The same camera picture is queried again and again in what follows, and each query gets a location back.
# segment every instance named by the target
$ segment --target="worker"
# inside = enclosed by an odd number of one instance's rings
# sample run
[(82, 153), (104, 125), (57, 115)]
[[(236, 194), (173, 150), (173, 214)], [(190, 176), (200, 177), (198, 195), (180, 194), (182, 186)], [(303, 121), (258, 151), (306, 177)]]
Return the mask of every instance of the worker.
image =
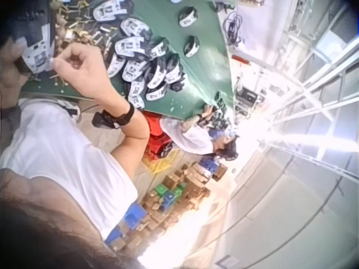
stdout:
[(202, 113), (185, 121), (144, 112), (149, 122), (151, 136), (158, 137), (165, 133), (183, 151), (198, 155), (216, 155), (226, 160), (234, 160), (238, 156), (236, 152), (237, 137), (228, 137), (223, 133), (223, 135), (212, 139), (206, 126), (213, 114), (211, 105), (205, 105)]
[(11, 39), (0, 50), (2, 268), (142, 268), (104, 240), (137, 199), (131, 180), (149, 138), (146, 119), (113, 88), (98, 48), (69, 45), (54, 70), (126, 135), (112, 152), (96, 148), (63, 103), (18, 102), (22, 51)]

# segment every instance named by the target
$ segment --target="black wristband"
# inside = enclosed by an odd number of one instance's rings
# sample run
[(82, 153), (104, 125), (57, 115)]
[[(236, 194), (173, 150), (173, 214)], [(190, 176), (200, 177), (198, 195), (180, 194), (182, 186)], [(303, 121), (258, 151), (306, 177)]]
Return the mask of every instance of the black wristband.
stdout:
[(10, 108), (2, 108), (0, 109), (0, 118), (8, 119), (8, 118), (17, 118), (17, 115), (21, 114), (21, 109), (18, 104), (12, 106)]

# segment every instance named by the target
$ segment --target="blue plastic crate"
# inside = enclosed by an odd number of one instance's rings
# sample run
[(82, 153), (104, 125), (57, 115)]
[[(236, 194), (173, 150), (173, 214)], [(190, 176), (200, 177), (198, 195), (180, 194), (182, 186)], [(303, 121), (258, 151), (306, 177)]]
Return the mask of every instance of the blue plastic crate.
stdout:
[(123, 217), (125, 223), (131, 230), (135, 230), (147, 215), (147, 211), (138, 203), (134, 202), (125, 213)]
[(116, 226), (108, 235), (108, 237), (105, 240), (105, 243), (107, 245), (110, 245), (112, 241), (114, 241), (115, 239), (122, 237), (122, 232), (120, 231), (119, 227)]

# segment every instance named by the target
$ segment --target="dark hair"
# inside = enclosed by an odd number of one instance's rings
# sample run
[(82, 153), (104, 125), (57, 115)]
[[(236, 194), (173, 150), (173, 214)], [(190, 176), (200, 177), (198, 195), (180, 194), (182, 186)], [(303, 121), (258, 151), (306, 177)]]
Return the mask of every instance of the dark hair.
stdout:
[(216, 156), (220, 156), (224, 158), (226, 161), (233, 161), (238, 157), (237, 153), (237, 140), (238, 136), (236, 136), (231, 142), (224, 145), (224, 149), (217, 150), (215, 152)]
[(116, 257), (110, 252), (106, 253), (105, 249), (95, 249), (79, 236), (65, 233), (53, 223), (46, 223), (29, 214), (29, 210), (41, 210), (55, 219), (64, 217), (30, 203), (1, 200), (2, 268), (144, 269), (136, 258), (125, 254)]

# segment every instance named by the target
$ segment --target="green table surface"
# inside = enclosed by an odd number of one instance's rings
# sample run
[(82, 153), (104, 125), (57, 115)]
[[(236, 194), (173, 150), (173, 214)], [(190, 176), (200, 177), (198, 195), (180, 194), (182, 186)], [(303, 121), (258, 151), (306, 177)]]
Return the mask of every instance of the green table surface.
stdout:
[[(180, 92), (169, 90), (166, 96), (156, 101), (145, 101), (145, 110), (159, 114), (185, 119), (198, 113), (205, 103), (211, 103), (217, 91), (227, 106), (233, 106), (231, 73), (229, 60), (217, 14), (207, 1), (184, 0), (173, 4), (170, 0), (133, 0), (135, 16), (148, 24), (154, 33), (153, 38), (165, 36), (170, 43), (170, 50), (181, 56), (184, 72), (188, 74), (189, 83)], [(199, 13), (198, 20), (189, 27), (178, 24), (178, 14), (185, 7), (194, 6)], [(200, 49), (191, 58), (186, 58), (183, 48), (187, 39), (196, 35), (200, 39)], [(58, 79), (39, 76), (41, 82), (29, 81), (23, 87), (24, 92), (50, 94), (72, 98), (84, 98), (71, 86), (64, 86)], [(122, 95), (122, 81), (119, 75), (111, 79), (113, 86)]]

